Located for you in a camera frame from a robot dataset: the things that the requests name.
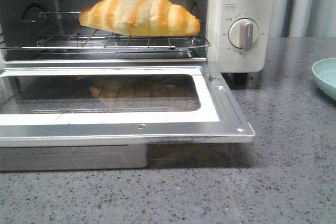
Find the glass oven door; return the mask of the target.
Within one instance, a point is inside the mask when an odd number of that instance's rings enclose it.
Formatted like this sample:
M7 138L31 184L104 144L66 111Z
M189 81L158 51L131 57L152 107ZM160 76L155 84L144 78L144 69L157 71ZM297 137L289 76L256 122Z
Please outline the glass oven door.
M250 142L217 66L101 62L1 72L1 147Z

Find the golden croissant bread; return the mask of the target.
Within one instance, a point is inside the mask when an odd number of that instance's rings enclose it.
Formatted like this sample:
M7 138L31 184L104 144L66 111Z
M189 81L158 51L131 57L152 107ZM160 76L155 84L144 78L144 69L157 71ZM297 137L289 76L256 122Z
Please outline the golden croissant bread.
M101 0L79 14L82 26L125 36L191 36L200 22L187 9L169 0Z

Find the cream white toaster oven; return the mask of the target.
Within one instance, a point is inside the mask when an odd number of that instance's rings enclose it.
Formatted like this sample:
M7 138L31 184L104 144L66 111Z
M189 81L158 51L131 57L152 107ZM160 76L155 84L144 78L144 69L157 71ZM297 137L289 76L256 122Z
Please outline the cream white toaster oven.
M39 12L79 12L101 0L1 0L1 29L21 19L32 19ZM1 48L1 71L6 68L78 63L114 65L147 62L214 62L223 73L259 72L265 65L273 0L169 0L184 6L201 23L201 32L210 42L206 49L170 52L119 52L106 54L68 51L8 50ZM234 47L228 38L231 25L252 19L259 35L251 50Z

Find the mint green plate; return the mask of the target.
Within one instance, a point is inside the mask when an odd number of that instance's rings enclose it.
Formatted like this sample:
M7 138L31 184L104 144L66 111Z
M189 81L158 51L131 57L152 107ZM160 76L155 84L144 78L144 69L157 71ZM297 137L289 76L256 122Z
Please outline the mint green plate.
M316 85L335 101L335 58L319 60L312 65L311 70Z

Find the black right oven foot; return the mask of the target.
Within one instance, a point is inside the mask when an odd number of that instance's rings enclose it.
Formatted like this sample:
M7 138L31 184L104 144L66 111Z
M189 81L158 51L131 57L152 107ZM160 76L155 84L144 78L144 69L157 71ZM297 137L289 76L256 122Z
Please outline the black right oven foot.
M233 83L236 86L244 86L247 82L248 73L234 73Z

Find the lower timer knob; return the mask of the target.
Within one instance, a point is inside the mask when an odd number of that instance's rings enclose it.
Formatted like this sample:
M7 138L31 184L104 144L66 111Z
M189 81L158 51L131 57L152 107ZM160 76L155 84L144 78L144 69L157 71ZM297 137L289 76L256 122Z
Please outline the lower timer knob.
M229 31L228 38L230 43L239 49L251 50L259 35L257 24L248 18L235 21Z

